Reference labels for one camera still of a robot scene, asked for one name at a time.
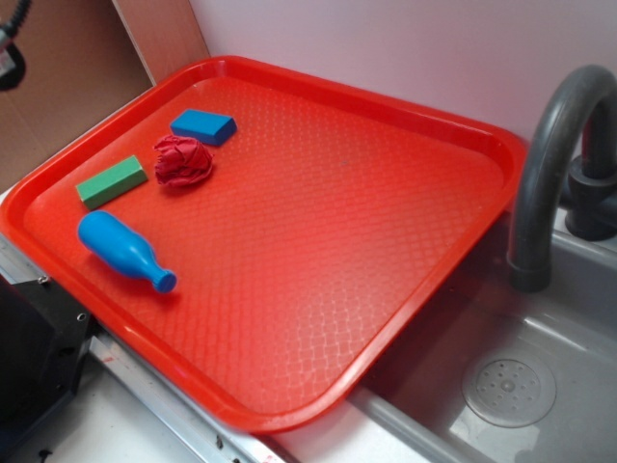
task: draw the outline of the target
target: red cloth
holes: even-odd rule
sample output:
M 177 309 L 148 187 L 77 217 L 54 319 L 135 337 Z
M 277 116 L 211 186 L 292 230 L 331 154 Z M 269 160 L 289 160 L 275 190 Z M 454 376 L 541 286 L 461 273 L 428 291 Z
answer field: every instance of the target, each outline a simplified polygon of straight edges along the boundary
M 212 172 L 214 155 L 195 138 L 168 135 L 154 149 L 160 151 L 154 173 L 161 185 L 190 185 Z

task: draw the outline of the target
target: white wall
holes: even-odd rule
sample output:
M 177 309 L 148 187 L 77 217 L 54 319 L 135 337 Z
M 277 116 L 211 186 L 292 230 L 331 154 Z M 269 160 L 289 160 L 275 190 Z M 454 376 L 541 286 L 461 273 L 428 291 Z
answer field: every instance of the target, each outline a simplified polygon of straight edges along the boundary
M 615 0 L 191 0 L 213 56 L 293 68 L 530 139 L 563 78 L 617 73 Z

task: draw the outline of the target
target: gray faucet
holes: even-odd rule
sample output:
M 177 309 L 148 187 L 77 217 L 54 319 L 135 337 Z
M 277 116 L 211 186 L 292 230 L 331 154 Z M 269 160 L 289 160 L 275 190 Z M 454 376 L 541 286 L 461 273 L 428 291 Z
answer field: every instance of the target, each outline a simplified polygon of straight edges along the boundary
M 581 137 L 582 155 L 571 161 Z M 601 240 L 617 233 L 616 191 L 617 81 L 605 68 L 586 66 L 559 86 L 533 136 L 510 228 L 512 286 L 531 292 L 549 285 L 560 200 L 570 209 L 571 234 Z

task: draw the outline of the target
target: tray rim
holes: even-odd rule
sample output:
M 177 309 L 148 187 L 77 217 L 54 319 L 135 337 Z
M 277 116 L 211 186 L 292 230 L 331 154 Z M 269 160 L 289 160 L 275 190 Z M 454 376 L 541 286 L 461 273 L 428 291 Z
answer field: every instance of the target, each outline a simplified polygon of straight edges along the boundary
M 147 117 L 159 105 L 172 99 L 189 86 L 218 76 L 236 77 L 234 73 L 237 71 L 249 72 L 252 77 L 249 79 L 243 75 L 237 78 L 257 83 L 263 87 L 275 88 L 300 97 L 306 97 L 306 90 L 311 90 L 311 97 L 307 98 L 311 101 L 334 106 L 373 120 L 391 123 L 408 130 L 410 129 L 408 123 L 414 121 L 417 125 L 413 131 L 417 133 L 470 150 L 479 152 L 493 150 L 497 156 L 494 161 L 501 168 L 505 180 L 499 197 L 477 216 L 473 225 L 456 241 L 457 244 L 465 241 L 469 246 L 454 246 L 448 250 L 446 256 L 440 259 L 438 265 L 413 290 L 407 301 L 394 312 L 386 325 L 364 347 L 333 385 L 316 400 L 297 409 L 272 415 L 255 413 L 228 395 L 218 384 L 192 367 L 183 357 L 172 356 L 170 360 L 174 360 L 174 367 L 166 368 L 162 364 L 169 362 L 165 359 L 170 358 L 170 352 L 165 351 L 164 342 L 136 336 L 129 329 L 130 320 L 127 324 L 124 316 L 107 313 L 105 317 L 102 317 L 102 324 L 106 328 L 119 336 L 138 354 L 144 356 L 184 393 L 221 420 L 251 432 L 282 431 L 309 422 L 342 400 L 345 393 L 351 390 L 368 369 L 366 365 L 371 364 L 378 357 L 375 352 L 383 352 L 395 335 L 411 322 L 418 311 L 420 302 L 425 301 L 439 287 L 439 283 L 458 265 L 482 234 L 497 220 L 501 211 L 510 204 L 518 187 L 526 143 L 512 133 L 487 123 L 390 96 L 378 95 L 301 72 L 241 57 L 210 58 L 180 69 L 26 176 L 0 204 L 0 232 L 4 233 L 37 265 L 45 269 L 52 278 L 57 279 L 63 286 L 70 287 L 71 292 L 74 291 L 73 295 L 86 307 L 91 307 L 94 301 L 99 302 L 101 298 L 99 294 L 94 294 L 94 285 L 84 287 L 81 280 L 74 278 L 70 273 L 63 272 L 62 269 L 65 266 L 57 261 L 56 256 L 21 227 L 27 207 L 39 194 L 55 183 L 57 175 L 66 170 L 66 165 L 74 169 L 89 158 L 88 153 L 97 153 L 114 140 L 110 138 L 114 133 L 123 133 Z M 129 126 L 126 126 L 124 122 L 126 119 L 130 120 Z

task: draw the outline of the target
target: blue block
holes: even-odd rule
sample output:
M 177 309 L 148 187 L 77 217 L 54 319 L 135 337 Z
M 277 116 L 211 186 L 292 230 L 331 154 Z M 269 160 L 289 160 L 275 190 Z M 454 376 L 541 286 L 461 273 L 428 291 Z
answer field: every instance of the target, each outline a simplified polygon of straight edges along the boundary
M 187 109 L 171 125 L 172 133 L 180 137 L 193 137 L 202 143 L 221 146 L 237 129 L 230 116 Z

